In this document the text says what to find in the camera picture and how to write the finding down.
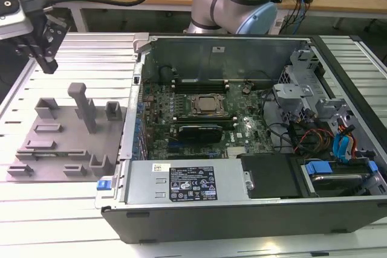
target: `screw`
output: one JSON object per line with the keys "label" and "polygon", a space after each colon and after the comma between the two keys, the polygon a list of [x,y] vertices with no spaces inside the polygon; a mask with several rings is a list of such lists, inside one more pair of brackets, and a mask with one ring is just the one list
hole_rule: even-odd
{"label": "screw", "polygon": [[251,181],[246,181],[246,187],[248,190],[254,189],[253,183]]}

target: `motherboard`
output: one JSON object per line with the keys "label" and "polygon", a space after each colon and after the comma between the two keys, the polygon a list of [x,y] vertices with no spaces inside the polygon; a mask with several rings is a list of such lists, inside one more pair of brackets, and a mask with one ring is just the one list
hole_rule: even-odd
{"label": "motherboard", "polygon": [[143,84],[148,159],[236,158],[242,153],[272,152],[260,98],[244,82],[192,88]]}

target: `sticker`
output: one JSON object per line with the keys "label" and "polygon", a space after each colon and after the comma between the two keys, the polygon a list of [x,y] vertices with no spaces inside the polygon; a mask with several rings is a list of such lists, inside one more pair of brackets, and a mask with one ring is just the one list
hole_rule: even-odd
{"label": "sticker", "polygon": [[213,53],[224,53],[225,47],[212,47]]}
{"label": "sticker", "polygon": [[170,163],[153,163],[152,171],[153,172],[168,172],[171,167]]}
{"label": "sticker", "polygon": [[169,184],[169,199],[172,202],[215,201],[218,199],[212,166],[171,167]]}

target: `table leg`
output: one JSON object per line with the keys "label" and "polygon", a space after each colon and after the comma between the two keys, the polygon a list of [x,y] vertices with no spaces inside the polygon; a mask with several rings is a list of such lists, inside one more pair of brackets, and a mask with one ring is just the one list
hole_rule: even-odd
{"label": "table leg", "polygon": [[278,10],[277,17],[274,21],[272,28],[268,31],[269,34],[279,34],[281,30],[282,24],[284,23],[284,19],[288,16],[288,10]]}
{"label": "table leg", "polygon": [[75,26],[79,33],[87,33],[89,28],[86,23],[86,18],[83,15],[83,11],[79,7],[70,7],[71,14],[75,22]]}
{"label": "table leg", "polygon": [[344,18],[336,18],[333,24],[333,28],[335,30],[338,30],[340,28],[341,23],[343,22]]}

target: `circuit board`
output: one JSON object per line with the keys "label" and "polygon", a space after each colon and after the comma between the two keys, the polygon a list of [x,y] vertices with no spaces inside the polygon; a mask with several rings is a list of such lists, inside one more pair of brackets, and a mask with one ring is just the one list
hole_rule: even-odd
{"label": "circuit board", "polygon": [[[198,95],[176,94],[166,85],[145,84],[143,102],[148,159],[236,158],[241,153],[272,152],[272,140],[259,114],[258,94],[256,91],[243,94],[244,87],[244,83],[230,83],[225,94]],[[189,118],[203,113],[197,112],[195,104],[199,104],[198,110],[216,108],[222,116],[233,116],[232,127],[223,126],[219,142],[186,144],[178,139],[177,131],[181,125],[176,124],[176,116]]]}

